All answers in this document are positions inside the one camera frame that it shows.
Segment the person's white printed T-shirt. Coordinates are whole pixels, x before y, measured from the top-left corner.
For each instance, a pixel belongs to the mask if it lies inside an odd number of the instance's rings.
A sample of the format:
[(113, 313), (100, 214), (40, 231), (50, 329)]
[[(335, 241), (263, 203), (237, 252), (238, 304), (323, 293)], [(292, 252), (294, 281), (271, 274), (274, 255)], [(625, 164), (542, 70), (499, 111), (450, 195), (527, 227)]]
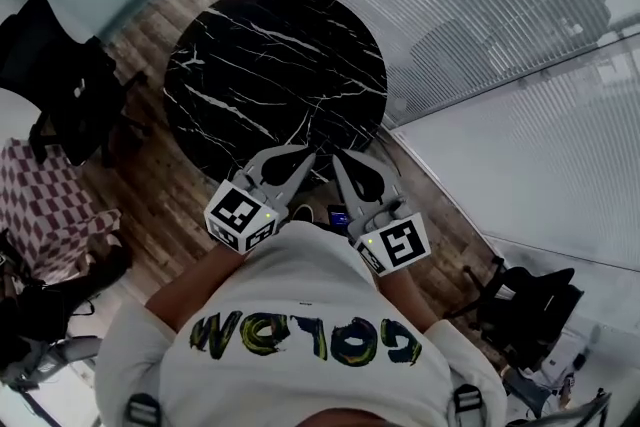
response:
[[(121, 307), (101, 344), (105, 427), (124, 427), (137, 393), (162, 427), (506, 426), (485, 355), (446, 320), (417, 330), (347, 240), (311, 223), (260, 244), (178, 333), (145, 304)], [(480, 413), (454, 414), (462, 384), (481, 391)]]

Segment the black box blue screen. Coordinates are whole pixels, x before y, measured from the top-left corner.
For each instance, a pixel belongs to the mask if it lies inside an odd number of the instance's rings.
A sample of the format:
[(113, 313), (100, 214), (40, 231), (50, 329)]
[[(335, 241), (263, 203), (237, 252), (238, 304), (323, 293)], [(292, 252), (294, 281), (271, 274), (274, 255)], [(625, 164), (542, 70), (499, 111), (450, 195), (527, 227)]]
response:
[(351, 222), (348, 211), (344, 205), (328, 205), (327, 213), (329, 224), (333, 228), (345, 229)]

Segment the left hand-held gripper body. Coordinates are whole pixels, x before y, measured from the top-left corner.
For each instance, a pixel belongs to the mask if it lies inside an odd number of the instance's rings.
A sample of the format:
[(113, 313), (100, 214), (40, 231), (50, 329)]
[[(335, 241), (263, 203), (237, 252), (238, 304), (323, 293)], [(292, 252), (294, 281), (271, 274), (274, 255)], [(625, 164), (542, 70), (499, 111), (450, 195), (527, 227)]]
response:
[(204, 209), (208, 233), (238, 254), (254, 250), (277, 233), (289, 213), (284, 193), (269, 191), (245, 170), (224, 180)]

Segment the black office chair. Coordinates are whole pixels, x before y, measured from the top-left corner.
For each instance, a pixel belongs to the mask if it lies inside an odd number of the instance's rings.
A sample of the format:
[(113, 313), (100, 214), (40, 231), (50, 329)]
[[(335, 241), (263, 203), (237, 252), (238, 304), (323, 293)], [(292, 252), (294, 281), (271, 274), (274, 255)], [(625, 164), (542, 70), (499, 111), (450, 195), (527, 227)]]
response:
[(470, 312), (476, 319), (469, 327), (517, 369), (538, 371), (560, 339), (583, 291), (571, 283), (573, 268), (534, 276), (524, 267), (507, 267), (495, 256), (496, 270), (482, 284), (470, 266), (463, 267), (479, 297), (461, 309), (444, 314), (446, 319)]
[[(116, 62), (100, 39), (73, 39), (48, 0), (27, 0), (0, 23), (0, 88), (40, 110), (28, 137), (38, 163), (45, 161), (49, 146), (58, 145), (73, 166), (99, 151), (102, 164), (110, 167), (110, 136), (116, 126), (128, 125), (144, 136), (152, 133), (123, 113), (128, 92), (147, 83), (148, 76), (138, 71), (122, 83), (115, 71)], [(73, 91), (81, 78), (86, 90), (76, 98)]]

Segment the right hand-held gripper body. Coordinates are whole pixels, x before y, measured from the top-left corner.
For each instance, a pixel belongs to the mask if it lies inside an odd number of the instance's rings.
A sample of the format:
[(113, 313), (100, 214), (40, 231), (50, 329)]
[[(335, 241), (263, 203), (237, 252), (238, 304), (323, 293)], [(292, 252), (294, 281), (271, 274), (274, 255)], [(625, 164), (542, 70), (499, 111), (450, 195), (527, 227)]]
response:
[(376, 206), (348, 225), (349, 239), (377, 276), (386, 276), (431, 254), (421, 213), (404, 197)]

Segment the pink white checkered cloth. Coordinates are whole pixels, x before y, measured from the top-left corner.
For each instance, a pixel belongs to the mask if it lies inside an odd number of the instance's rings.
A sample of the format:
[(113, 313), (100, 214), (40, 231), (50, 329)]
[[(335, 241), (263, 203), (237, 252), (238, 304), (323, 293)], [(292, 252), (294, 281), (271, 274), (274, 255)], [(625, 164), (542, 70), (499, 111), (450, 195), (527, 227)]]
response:
[(0, 151), (0, 231), (32, 276), (49, 283), (75, 272), (88, 238), (120, 228), (117, 209), (98, 211), (78, 170), (58, 145), (38, 163), (26, 140), (9, 138)]

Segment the person's left forearm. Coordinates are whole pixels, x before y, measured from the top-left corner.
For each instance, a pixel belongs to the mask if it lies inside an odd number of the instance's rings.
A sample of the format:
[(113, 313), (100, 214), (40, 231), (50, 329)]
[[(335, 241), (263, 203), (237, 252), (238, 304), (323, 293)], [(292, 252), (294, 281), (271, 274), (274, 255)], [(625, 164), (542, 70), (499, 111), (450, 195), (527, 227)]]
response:
[(145, 308), (178, 333), (245, 260), (245, 255), (218, 244), (171, 283), (153, 294)]

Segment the dark crumpled bag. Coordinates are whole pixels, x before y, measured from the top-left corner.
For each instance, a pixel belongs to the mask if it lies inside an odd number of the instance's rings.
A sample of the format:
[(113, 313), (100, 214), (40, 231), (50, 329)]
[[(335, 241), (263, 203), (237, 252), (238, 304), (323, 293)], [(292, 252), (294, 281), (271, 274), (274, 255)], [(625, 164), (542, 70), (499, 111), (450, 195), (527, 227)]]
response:
[(614, 377), (610, 361), (585, 352), (549, 356), (536, 372), (508, 367), (503, 372), (507, 421), (536, 420), (585, 405), (610, 391)]

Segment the round black marble table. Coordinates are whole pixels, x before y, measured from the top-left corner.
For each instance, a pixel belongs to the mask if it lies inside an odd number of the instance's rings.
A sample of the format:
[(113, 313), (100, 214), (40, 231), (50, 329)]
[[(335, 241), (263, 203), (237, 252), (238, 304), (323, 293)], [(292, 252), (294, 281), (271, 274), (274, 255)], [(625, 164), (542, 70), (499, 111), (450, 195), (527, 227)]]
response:
[(212, 180), (293, 144), (316, 154), (312, 187), (333, 179), (336, 150), (371, 144), (387, 76), (374, 36), (337, 0), (218, 0), (176, 43), (163, 94), (178, 146)]

